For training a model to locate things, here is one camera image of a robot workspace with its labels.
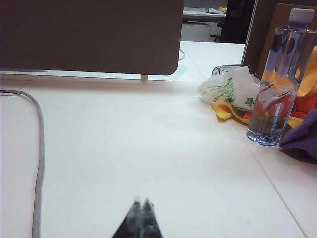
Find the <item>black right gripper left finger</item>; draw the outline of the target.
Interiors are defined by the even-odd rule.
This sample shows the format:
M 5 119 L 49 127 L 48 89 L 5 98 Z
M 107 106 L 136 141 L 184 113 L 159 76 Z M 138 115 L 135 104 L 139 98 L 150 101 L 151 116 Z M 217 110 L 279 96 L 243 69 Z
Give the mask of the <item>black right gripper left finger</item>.
M 113 238 L 138 238 L 140 229 L 141 201 L 134 199 L 126 216 L 115 231 Z

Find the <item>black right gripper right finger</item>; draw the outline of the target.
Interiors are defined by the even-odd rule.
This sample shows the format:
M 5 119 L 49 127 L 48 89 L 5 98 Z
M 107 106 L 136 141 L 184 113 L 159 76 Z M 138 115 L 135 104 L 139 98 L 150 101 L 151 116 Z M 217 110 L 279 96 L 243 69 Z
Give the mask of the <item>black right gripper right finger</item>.
M 154 205 L 148 198 L 141 208 L 141 237 L 162 238 L 155 216 Z

